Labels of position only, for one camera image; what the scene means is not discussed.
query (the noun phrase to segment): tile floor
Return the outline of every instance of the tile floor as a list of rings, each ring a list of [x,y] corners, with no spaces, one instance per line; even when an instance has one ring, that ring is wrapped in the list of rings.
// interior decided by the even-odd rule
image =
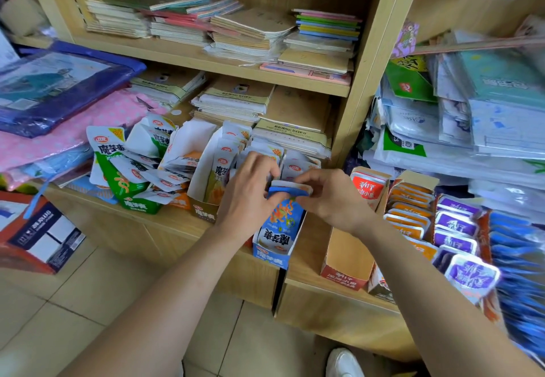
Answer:
[[[84,241],[55,276],[0,269],[0,377],[52,377],[161,275]],[[185,355],[187,377],[323,376],[335,341],[214,293]],[[387,363],[358,351],[366,377]]]

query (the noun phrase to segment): shoe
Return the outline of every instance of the shoe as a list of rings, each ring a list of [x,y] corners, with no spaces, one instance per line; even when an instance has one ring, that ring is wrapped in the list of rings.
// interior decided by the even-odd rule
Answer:
[[[336,348],[328,357],[325,377],[365,377],[358,360],[350,350]]]

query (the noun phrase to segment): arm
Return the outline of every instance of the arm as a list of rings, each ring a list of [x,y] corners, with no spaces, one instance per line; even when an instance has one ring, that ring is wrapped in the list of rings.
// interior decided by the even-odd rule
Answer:
[[[60,377],[175,375],[217,281],[243,243],[287,199],[265,199],[276,162],[251,152],[228,183],[216,224],[122,313]]]
[[[311,198],[297,198],[303,208],[370,250],[432,376],[545,375],[369,208],[342,170],[311,170],[295,181],[315,186]]]

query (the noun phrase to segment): pink and white package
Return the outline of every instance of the pink and white package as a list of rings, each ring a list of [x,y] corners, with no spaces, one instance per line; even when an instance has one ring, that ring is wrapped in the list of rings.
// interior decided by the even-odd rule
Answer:
[[[138,123],[149,111],[157,114],[167,113],[164,107],[144,94],[118,90],[66,120],[49,134],[28,139],[0,132],[0,146],[2,146],[0,172],[33,163],[87,143],[85,131],[88,125],[130,127]]]

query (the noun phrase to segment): yellow triangle label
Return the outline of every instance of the yellow triangle label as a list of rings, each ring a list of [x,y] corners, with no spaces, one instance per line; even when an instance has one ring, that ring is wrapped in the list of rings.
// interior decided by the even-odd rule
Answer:
[[[117,137],[119,137],[119,139],[125,141],[125,132],[123,131],[123,129],[116,128],[116,127],[108,127],[108,130],[110,130],[110,132],[112,132]]]

